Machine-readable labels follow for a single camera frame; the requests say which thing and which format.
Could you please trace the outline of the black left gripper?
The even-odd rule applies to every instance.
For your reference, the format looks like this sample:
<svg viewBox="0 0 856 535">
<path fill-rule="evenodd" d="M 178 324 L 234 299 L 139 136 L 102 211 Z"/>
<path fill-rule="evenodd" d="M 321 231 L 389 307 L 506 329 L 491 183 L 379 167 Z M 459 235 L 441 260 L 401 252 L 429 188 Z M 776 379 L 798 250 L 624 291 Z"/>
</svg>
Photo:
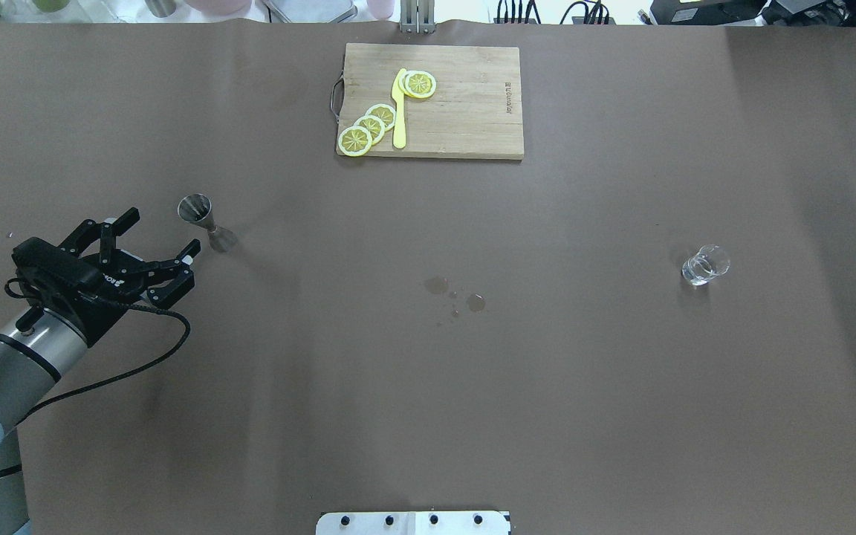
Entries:
<svg viewBox="0 0 856 535">
<path fill-rule="evenodd" d="M 79 289 L 81 317 L 122 317 L 146 303 L 170 309 L 194 288 L 192 262 L 201 252 L 201 241 L 191 240 L 174 259 L 143 261 L 117 247 L 117 238 L 139 220 L 136 207 L 110 222 L 86 219 L 58 244 L 96 273 Z M 85 253 L 92 244 L 98 246 L 96 253 Z"/>
</svg>

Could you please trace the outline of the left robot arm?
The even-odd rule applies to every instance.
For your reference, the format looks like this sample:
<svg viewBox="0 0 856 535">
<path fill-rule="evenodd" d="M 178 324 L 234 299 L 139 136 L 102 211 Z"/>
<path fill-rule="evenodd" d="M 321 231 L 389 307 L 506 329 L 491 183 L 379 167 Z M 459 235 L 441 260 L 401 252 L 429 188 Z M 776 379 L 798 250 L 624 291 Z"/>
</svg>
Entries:
<svg viewBox="0 0 856 535">
<path fill-rule="evenodd" d="M 177 319 L 186 342 L 190 322 L 172 310 L 194 287 L 191 240 L 173 259 L 145 261 L 117 246 L 139 221 L 139 210 L 103 222 L 86 219 L 60 244 L 38 237 L 13 248 L 14 277 L 4 284 L 26 302 L 0 329 L 0 534 L 30 534 L 17 427 L 52 403 L 98 389 L 99 383 L 50 396 L 78 363 L 129 311 Z"/>
</svg>

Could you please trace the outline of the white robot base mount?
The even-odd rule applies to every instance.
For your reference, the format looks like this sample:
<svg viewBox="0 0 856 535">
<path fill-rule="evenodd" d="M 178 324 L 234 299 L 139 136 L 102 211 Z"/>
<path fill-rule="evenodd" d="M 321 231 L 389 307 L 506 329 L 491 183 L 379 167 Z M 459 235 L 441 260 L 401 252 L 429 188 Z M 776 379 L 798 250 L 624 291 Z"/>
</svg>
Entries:
<svg viewBox="0 0 856 535">
<path fill-rule="evenodd" d="M 414 510 L 329 512 L 316 534 L 512 534 L 508 512 L 496 510 Z"/>
</svg>

